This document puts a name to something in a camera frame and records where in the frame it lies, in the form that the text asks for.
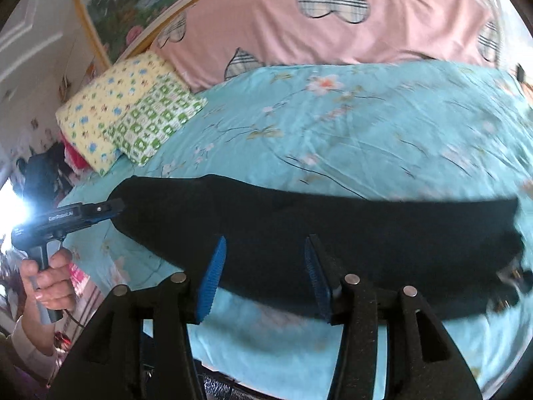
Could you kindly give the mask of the person's left hand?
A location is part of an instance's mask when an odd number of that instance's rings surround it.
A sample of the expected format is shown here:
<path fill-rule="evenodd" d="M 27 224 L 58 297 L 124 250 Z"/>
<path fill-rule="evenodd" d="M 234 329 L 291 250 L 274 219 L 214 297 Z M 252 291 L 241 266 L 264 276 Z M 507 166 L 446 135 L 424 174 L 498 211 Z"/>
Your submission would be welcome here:
<path fill-rule="evenodd" d="M 76 293 L 71 282 L 72 254 L 62 247 L 51 258 L 49 267 L 39 271 L 35 261 L 24 259 L 20 276 L 26 293 L 24 315 L 39 316 L 37 303 L 48 310 L 72 311 L 76 307 Z"/>

